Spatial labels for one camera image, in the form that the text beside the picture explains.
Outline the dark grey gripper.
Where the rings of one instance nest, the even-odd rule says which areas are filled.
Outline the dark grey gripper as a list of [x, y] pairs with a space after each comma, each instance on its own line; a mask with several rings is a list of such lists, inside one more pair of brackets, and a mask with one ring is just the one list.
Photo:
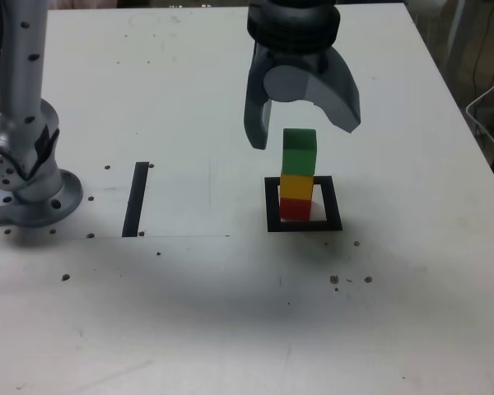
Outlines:
[[352, 73], [333, 47], [314, 53], [254, 45], [245, 94], [244, 126], [254, 149], [265, 150], [271, 100], [308, 101], [345, 132], [361, 124], [360, 96]]

